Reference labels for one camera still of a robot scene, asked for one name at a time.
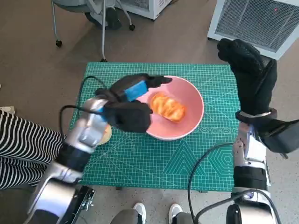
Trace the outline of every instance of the white sneaker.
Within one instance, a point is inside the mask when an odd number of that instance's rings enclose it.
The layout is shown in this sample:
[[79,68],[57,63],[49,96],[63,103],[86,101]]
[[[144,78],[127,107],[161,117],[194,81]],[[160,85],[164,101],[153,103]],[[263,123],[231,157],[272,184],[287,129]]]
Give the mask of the white sneaker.
[[142,224],[145,224],[146,210],[144,204],[137,203],[136,205],[134,205],[133,209],[135,209],[141,215]]
[[14,106],[2,106],[0,107],[0,110],[5,111],[7,113],[15,114]]
[[180,212],[182,212],[183,209],[179,204],[173,204],[170,209],[169,209],[169,213],[168,213],[168,221],[169,224],[172,224],[172,219]]

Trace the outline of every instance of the vent grille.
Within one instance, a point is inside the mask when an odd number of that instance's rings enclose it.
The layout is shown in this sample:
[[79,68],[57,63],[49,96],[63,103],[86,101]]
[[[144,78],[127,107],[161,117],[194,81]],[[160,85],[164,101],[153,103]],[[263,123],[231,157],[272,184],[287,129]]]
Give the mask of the vent grille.
[[298,25],[298,6],[273,0],[226,0],[215,33],[277,52]]
[[165,0],[159,0],[159,7],[162,8],[165,4]]
[[149,9],[149,0],[121,0],[122,3],[126,3],[127,5],[132,5],[138,8],[142,8],[150,11]]

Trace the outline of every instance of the floor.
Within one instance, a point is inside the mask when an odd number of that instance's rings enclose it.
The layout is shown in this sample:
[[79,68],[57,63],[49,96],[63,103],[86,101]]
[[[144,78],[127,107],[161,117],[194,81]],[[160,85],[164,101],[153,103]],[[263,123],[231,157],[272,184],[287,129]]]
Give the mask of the floor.
[[[216,42],[206,34],[216,0],[180,0],[167,7],[155,22],[132,15],[136,30],[108,31],[106,56],[111,62],[223,63]],[[75,102],[87,62],[99,61],[101,32],[81,14],[57,10],[58,31],[64,43],[55,46],[51,7],[44,0],[5,1],[0,7],[0,105],[14,105],[25,119],[57,130],[58,110]],[[278,62],[278,82],[272,106],[279,118],[298,118],[299,41]],[[71,111],[65,115],[67,129]],[[271,193],[284,224],[299,223],[299,151],[288,160],[268,153]],[[107,224],[135,202],[144,202],[147,223],[167,223],[167,212],[177,202],[188,211],[187,193],[181,190],[134,189],[115,191],[94,186],[94,206],[83,212],[88,224]],[[195,211],[228,197],[228,193],[192,192]],[[0,192],[0,220],[19,224],[25,218],[26,192]],[[202,223],[225,223],[226,206],[203,216]]]

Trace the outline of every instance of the pink bowl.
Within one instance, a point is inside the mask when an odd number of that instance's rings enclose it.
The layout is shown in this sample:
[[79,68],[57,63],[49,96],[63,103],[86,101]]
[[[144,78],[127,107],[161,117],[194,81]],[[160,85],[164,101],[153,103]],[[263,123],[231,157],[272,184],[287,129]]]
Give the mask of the pink bowl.
[[147,130],[149,135],[160,140],[177,140],[187,136],[197,128],[204,114],[204,102],[200,92],[192,83],[176,76],[167,77],[172,78],[170,83],[159,88],[150,88],[138,100],[150,104],[152,96],[158,92],[164,92],[186,107],[184,118],[177,124],[158,114],[151,115],[152,123]]

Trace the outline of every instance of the green cutting mat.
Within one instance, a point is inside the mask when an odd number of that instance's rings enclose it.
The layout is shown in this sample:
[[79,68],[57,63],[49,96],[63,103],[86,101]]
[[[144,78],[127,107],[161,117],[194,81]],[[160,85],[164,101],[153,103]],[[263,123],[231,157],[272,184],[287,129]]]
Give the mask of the green cutting mat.
[[[234,141],[239,109],[236,83],[226,65],[164,63],[89,63],[85,76],[100,78],[107,86],[124,75],[149,73],[173,75],[193,83],[204,99],[204,117],[199,127],[181,140],[161,141],[147,134],[113,129],[111,140],[99,146],[85,168],[83,183],[112,186],[187,189],[191,170],[211,146]],[[87,80],[84,102],[99,87]],[[230,191],[233,186],[231,147],[211,153],[198,168],[192,188]]]

